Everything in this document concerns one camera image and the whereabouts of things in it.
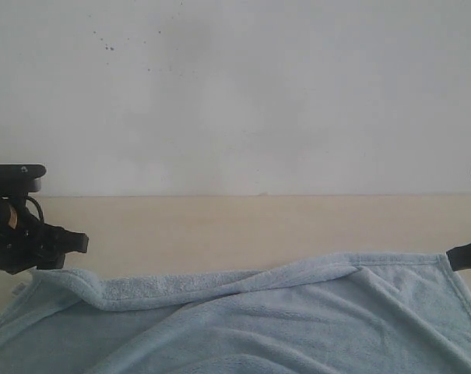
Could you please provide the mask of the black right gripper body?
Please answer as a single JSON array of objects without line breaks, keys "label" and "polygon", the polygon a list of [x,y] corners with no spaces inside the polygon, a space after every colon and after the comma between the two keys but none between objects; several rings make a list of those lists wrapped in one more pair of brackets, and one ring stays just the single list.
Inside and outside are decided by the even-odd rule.
[{"label": "black right gripper body", "polygon": [[446,256],[454,272],[471,270],[471,242],[448,250]]}]

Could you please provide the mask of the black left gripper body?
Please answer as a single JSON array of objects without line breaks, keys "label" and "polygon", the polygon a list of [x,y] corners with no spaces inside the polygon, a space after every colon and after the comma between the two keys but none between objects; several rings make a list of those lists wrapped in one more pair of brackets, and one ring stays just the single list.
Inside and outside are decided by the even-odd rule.
[{"label": "black left gripper body", "polygon": [[61,269],[68,253],[86,253],[88,244],[88,235],[46,223],[34,198],[0,197],[0,271]]}]

